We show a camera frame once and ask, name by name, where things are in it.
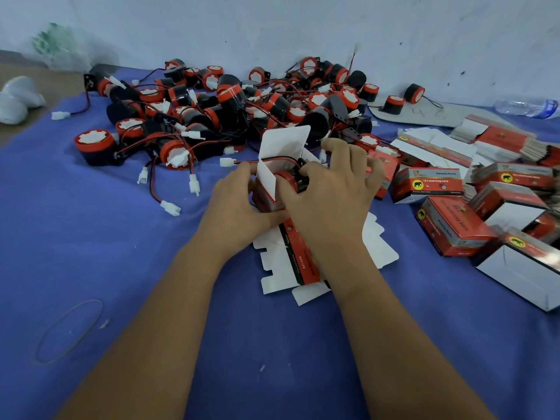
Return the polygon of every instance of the blue sheet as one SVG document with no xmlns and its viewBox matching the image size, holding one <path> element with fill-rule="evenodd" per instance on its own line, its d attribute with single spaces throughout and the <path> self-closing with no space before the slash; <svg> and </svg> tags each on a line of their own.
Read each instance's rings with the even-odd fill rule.
<svg viewBox="0 0 560 420">
<path fill-rule="evenodd" d="M 117 76 L 143 74 L 123 69 Z M 83 103 L 83 96 L 67 99 L 57 110 Z M 45 115 L 0 150 L 0 413 L 6 420 L 52 416 L 134 317 L 195 232 L 213 184 L 229 171 L 217 158 L 201 162 L 196 197 L 186 172 L 158 168 L 158 195 L 182 208 L 172 217 L 147 186 L 136 184 L 145 154 L 122 167 L 93 168 L 76 151 L 72 139 L 80 132 L 113 130 L 107 103 L 93 97 L 89 112 L 64 121 Z M 558 141 L 558 119 L 510 119 Z M 374 133 L 390 139 L 399 126 L 380 121 Z M 246 149 L 236 158 L 256 154 Z M 371 211 L 400 254 L 383 276 L 495 415 L 557 419 L 559 312 L 545 314 L 465 259 L 441 258 L 410 206 L 386 197 Z M 221 272 L 186 418 L 368 418 L 332 294 L 298 307 L 289 290 L 264 296 L 263 275 L 251 247 Z M 39 363 L 35 351 L 47 328 L 90 299 L 104 304 L 92 331 L 59 361 Z M 38 359 L 62 354 L 99 313 L 98 303 L 71 313 L 46 336 Z"/>
</svg>

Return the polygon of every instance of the plastic bottle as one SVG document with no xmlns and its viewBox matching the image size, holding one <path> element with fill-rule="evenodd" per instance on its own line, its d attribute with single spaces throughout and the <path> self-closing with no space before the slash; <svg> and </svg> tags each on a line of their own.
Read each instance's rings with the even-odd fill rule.
<svg viewBox="0 0 560 420">
<path fill-rule="evenodd" d="M 550 119 L 560 116 L 558 101 L 546 98 L 502 98 L 496 101 L 494 108 L 500 113 L 538 119 Z"/>
</svg>

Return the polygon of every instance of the brown floor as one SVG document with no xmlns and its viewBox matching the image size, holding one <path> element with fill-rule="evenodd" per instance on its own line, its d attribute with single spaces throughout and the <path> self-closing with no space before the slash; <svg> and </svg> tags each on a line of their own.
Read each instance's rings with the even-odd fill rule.
<svg viewBox="0 0 560 420">
<path fill-rule="evenodd" d="M 75 96 L 83 91 L 83 78 L 80 73 L 56 72 L 39 65 L 30 65 L 29 62 L 14 57 L 8 58 L 0 53 L 0 90 L 13 77 L 28 76 L 35 81 L 38 91 L 45 97 L 46 106 L 30 110 L 27 119 L 20 125 L 0 124 L 0 146 L 12 135 L 19 133 L 40 116 L 52 110 L 61 99 Z"/>
</svg>

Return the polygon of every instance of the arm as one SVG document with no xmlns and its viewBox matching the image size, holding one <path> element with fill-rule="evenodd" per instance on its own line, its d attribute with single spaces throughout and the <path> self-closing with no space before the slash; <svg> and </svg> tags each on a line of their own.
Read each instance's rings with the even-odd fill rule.
<svg viewBox="0 0 560 420">
<path fill-rule="evenodd" d="M 372 418 L 493 416 L 400 304 L 362 241 L 367 212 L 385 177 L 364 150 L 328 139 L 330 169 L 316 162 L 309 187 L 279 192 L 325 273 L 344 318 Z M 364 180 L 366 165 L 372 174 Z"/>
<path fill-rule="evenodd" d="M 194 237 L 58 420 L 183 418 L 214 281 L 230 257 L 288 218 L 249 206 L 255 171 L 242 163 L 216 184 Z"/>
</svg>

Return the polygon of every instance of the wall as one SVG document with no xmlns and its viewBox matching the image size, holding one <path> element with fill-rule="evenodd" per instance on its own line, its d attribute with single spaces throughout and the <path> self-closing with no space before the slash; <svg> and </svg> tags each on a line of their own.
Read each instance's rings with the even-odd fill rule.
<svg viewBox="0 0 560 420">
<path fill-rule="evenodd" d="M 416 82 L 450 102 L 560 98 L 560 0 L 3 0 L 0 49 L 48 21 L 94 34 L 123 66 L 179 57 L 245 77 L 304 55 L 348 64 L 358 42 L 354 67 L 384 92 Z"/>
</svg>

